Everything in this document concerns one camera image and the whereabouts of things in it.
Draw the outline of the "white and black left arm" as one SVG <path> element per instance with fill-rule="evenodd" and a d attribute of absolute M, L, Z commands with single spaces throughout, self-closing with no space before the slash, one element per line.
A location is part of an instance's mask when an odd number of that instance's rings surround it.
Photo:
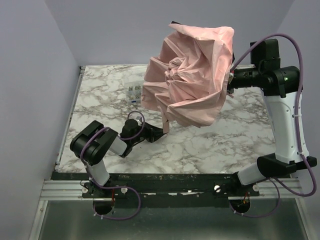
<path fill-rule="evenodd" d="M 126 120 L 121 133 L 94 120 L 72 139 L 70 150 L 82 161 L 89 177 L 104 186 L 110 179 L 103 163 L 107 152 L 124 158 L 135 145 L 154 143 L 164 135 L 163 129 L 137 119 Z"/>

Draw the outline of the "pink folding umbrella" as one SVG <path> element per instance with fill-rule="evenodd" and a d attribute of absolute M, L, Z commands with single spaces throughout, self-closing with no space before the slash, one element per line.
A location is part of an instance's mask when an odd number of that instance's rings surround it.
<path fill-rule="evenodd" d="M 233 66 L 230 26 L 198 27 L 177 22 L 151 57 L 144 75 L 141 105 L 161 113 L 164 133 L 170 123 L 207 127 L 219 115 Z"/>

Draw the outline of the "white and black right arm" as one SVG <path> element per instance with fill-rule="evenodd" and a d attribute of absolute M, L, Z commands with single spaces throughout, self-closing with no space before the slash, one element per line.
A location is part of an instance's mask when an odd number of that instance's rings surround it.
<path fill-rule="evenodd" d="M 252 42 L 250 62 L 253 65 L 250 68 L 233 70 L 233 79 L 227 89 L 261 89 L 275 139 L 275 152 L 258 157 L 256 163 L 235 173 L 243 186 L 317 165 L 304 138 L 300 70 L 295 66 L 281 67 L 277 39 Z"/>

